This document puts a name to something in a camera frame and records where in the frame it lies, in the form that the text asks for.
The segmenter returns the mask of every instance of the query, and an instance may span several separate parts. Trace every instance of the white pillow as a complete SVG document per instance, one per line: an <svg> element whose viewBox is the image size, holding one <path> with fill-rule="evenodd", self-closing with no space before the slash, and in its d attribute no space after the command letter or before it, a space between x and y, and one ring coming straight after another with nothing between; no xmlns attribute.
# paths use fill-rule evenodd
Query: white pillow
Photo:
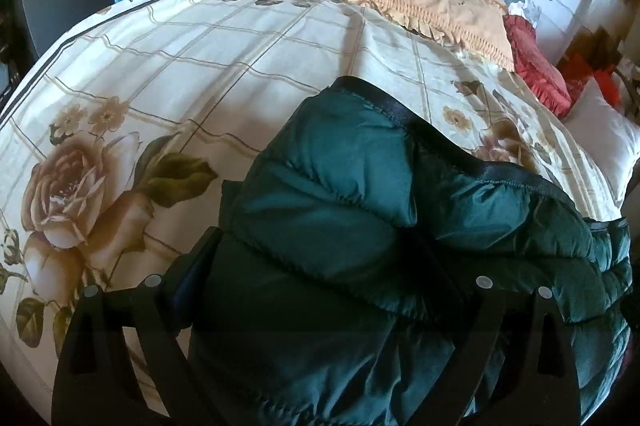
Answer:
<svg viewBox="0 0 640 426"><path fill-rule="evenodd" d="M640 158L640 127L604 100L593 78L563 122L606 177L614 202L620 209L625 201L626 186Z"/></svg>

